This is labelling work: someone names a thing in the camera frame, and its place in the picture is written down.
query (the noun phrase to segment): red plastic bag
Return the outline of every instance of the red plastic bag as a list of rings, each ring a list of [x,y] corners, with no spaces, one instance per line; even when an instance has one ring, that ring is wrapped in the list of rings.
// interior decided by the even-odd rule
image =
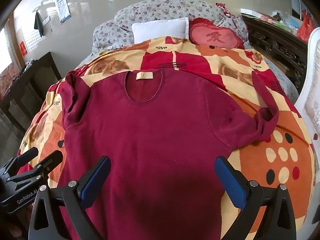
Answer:
[[[301,27],[297,31],[297,37],[303,40],[305,43],[308,43],[309,36],[312,31],[315,29],[315,25],[313,24],[313,20],[308,16],[306,11],[302,12],[303,15],[303,23]]]

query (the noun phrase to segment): sweater sleeve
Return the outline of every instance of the sweater sleeve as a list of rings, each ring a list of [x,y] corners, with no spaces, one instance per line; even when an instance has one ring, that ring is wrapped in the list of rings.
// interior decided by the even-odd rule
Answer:
[[[66,76],[60,91],[62,98],[62,126],[64,130],[79,122],[90,96],[90,87],[83,79],[72,73]]]
[[[252,83],[267,107],[260,108],[254,117],[242,111],[225,92],[205,88],[208,118],[215,136],[231,150],[254,141],[265,141],[272,134],[279,119],[279,109],[262,80],[252,72]]]

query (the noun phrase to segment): white chair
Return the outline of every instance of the white chair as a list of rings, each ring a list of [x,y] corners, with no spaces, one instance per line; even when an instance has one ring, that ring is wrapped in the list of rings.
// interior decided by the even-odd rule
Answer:
[[[310,35],[308,43],[308,64],[306,79],[302,91],[294,106],[303,118],[316,153],[316,186],[309,205],[306,219],[297,233],[297,240],[307,240],[315,230],[318,222],[313,223],[320,205],[320,27]]]

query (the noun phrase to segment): wall outlet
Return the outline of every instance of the wall outlet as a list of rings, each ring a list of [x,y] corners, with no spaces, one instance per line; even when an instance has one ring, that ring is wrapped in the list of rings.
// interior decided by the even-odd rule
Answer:
[[[50,22],[51,18],[48,16],[44,21],[42,22],[42,25],[45,26],[48,22]]]

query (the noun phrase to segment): window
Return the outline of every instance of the window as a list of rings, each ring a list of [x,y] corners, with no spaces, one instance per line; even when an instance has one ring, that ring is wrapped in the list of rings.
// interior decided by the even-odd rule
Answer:
[[[0,74],[12,63],[7,41],[4,36],[4,29],[0,31]]]

